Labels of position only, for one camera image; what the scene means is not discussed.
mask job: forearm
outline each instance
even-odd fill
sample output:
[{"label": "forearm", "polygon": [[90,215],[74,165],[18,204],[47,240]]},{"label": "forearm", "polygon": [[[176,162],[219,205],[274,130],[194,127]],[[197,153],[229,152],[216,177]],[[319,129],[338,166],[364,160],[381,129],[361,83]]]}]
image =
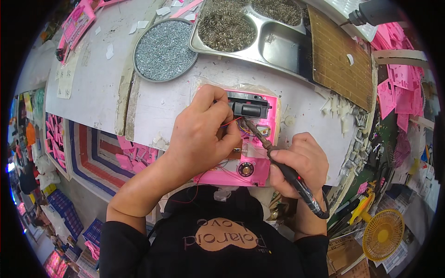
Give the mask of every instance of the forearm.
[{"label": "forearm", "polygon": [[[326,205],[321,190],[315,195],[315,199],[320,204],[322,210],[326,211]],[[296,227],[294,240],[314,235],[326,235],[326,220],[318,218],[302,199],[298,200],[295,218]]]},{"label": "forearm", "polygon": [[174,168],[172,163],[174,161],[170,161],[168,157],[161,156],[127,181],[111,199],[107,221],[120,221],[141,232],[145,231],[145,216],[153,210],[162,196],[187,180],[187,177],[168,173],[168,169]]}]

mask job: empty tray compartment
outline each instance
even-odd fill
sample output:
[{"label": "empty tray compartment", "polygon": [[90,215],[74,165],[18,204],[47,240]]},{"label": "empty tray compartment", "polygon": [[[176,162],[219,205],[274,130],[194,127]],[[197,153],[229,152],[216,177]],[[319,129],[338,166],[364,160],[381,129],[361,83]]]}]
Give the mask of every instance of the empty tray compartment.
[{"label": "empty tray compartment", "polygon": [[259,51],[270,64],[306,78],[312,76],[312,42],[309,36],[278,22],[261,28]]}]

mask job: black clothing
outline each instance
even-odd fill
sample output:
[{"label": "black clothing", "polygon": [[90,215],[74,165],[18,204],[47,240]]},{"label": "black clothing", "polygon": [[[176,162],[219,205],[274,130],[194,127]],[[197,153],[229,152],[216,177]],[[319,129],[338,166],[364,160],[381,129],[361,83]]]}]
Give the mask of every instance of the black clothing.
[{"label": "black clothing", "polygon": [[[182,204],[176,201],[193,202]],[[213,199],[216,187],[200,185],[170,197],[171,216],[148,238],[121,222],[101,233],[100,272],[108,277],[328,277],[328,238],[295,243],[263,221],[261,204],[247,188],[227,202]]]}]

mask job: yellow wire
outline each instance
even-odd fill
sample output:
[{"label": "yellow wire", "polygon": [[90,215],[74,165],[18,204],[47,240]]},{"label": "yellow wire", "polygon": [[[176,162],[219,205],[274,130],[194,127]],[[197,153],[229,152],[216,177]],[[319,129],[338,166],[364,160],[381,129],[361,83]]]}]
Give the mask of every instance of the yellow wire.
[{"label": "yellow wire", "polygon": [[236,121],[236,123],[238,124],[239,128],[242,129],[244,132],[246,132],[246,133],[253,133],[253,132],[250,132],[250,131],[247,131],[247,130],[243,129],[243,127],[238,123],[238,121]]}]

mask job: soldering iron handle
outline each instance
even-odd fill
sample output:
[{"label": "soldering iron handle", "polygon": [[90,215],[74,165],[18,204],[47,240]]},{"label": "soldering iron handle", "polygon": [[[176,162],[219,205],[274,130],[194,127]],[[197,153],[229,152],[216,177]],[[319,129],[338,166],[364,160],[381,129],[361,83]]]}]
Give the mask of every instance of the soldering iron handle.
[{"label": "soldering iron handle", "polygon": [[275,162],[274,160],[270,159],[272,164],[275,164],[278,166],[278,168],[283,173],[284,178],[287,182],[289,182],[300,194],[301,198],[304,200],[304,202],[308,205],[308,207],[311,209],[311,211],[318,216],[321,219],[328,219],[329,218],[329,205],[326,200],[326,195],[323,193],[323,199],[326,204],[326,212],[324,212],[321,209],[320,204],[318,201],[314,198],[312,195],[311,190],[306,186],[304,183],[303,178],[295,171],[295,169],[282,164]]}]

